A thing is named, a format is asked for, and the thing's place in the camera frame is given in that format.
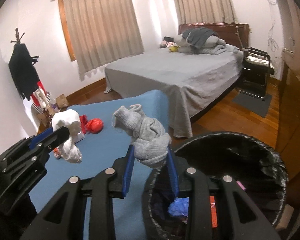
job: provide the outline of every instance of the blue gripper pad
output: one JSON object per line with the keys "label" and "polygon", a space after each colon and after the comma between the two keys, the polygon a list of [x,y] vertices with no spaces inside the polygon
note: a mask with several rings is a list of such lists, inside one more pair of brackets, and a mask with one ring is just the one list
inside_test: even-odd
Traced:
{"label": "blue gripper pad", "polygon": [[44,130],[42,133],[38,134],[36,137],[34,137],[31,140],[31,144],[29,146],[30,150],[34,149],[38,145],[38,143],[40,143],[43,139],[47,138],[52,133],[53,133],[53,128],[50,127]]}
{"label": "blue gripper pad", "polygon": [[132,144],[129,146],[126,158],[127,158],[127,163],[126,163],[126,168],[124,170],[123,179],[122,179],[123,197],[126,197],[127,193],[129,192],[132,170],[134,165],[134,146]]}
{"label": "blue gripper pad", "polygon": [[177,169],[175,166],[174,153],[172,153],[171,149],[168,147],[168,155],[167,155],[167,167],[169,172],[170,184],[172,191],[175,197],[179,195],[179,178]]}

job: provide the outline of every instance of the black jacket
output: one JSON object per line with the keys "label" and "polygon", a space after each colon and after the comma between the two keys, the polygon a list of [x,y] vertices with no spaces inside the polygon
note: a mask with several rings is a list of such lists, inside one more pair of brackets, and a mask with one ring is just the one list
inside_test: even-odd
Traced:
{"label": "black jacket", "polygon": [[40,79],[25,44],[14,46],[9,69],[20,96],[29,101],[31,94],[39,88],[37,83]]}

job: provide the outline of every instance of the coat rack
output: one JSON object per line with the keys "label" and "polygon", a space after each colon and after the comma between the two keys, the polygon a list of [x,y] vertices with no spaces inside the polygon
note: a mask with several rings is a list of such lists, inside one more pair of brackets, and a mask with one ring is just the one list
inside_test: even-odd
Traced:
{"label": "coat rack", "polygon": [[23,33],[23,34],[21,35],[21,37],[19,37],[19,32],[18,32],[18,30],[19,30],[19,28],[17,27],[17,28],[16,28],[16,40],[17,40],[17,41],[10,41],[11,43],[12,43],[12,42],[15,42],[16,44],[20,44],[20,41],[21,41],[23,35],[25,35],[25,33]]}

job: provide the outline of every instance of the grey bedsheet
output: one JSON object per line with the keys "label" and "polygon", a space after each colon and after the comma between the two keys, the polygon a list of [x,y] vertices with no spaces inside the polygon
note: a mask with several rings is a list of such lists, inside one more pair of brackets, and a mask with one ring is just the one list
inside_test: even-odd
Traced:
{"label": "grey bedsheet", "polygon": [[119,59],[105,68],[107,90],[134,97],[157,89],[169,98],[169,126],[175,137],[191,137],[190,118],[220,96],[239,77],[243,53],[172,53],[157,49]]}

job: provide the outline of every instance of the white tissue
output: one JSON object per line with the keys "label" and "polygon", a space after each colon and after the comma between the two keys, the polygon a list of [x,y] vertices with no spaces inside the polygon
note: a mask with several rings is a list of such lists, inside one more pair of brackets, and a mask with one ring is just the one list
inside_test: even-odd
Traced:
{"label": "white tissue", "polygon": [[74,145],[74,138],[81,131],[79,114],[72,109],[59,112],[53,116],[51,123],[53,131],[65,126],[70,132],[69,139],[57,147],[62,158],[70,163],[80,163],[82,161],[82,154],[78,147]]}

